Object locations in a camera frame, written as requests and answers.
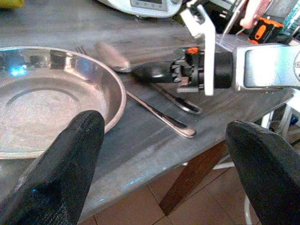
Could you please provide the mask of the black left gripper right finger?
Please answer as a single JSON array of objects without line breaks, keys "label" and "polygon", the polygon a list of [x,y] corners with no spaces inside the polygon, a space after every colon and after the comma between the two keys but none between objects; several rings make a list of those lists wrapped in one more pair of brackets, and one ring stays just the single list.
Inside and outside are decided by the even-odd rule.
[{"label": "black left gripper right finger", "polygon": [[280,135],[251,122],[228,123],[225,142],[263,225],[300,223],[300,155]]}]

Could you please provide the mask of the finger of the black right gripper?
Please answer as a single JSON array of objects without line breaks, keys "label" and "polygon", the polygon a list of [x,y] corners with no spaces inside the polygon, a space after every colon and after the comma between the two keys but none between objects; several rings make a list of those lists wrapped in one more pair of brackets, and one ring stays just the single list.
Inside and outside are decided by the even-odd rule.
[{"label": "finger of the black right gripper", "polygon": [[142,83],[172,83],[170,62],[147,62],[132,68],[133,77]]}]

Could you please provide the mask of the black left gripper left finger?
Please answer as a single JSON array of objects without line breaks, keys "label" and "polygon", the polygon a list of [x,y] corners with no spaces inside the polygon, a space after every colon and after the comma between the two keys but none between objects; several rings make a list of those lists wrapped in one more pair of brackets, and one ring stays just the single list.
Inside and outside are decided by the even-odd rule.
[{"label": "black left gripper left finger", "polygon": [[105,135],[100,112],[77,114],[0,204],[3,225],[75,225]]}]

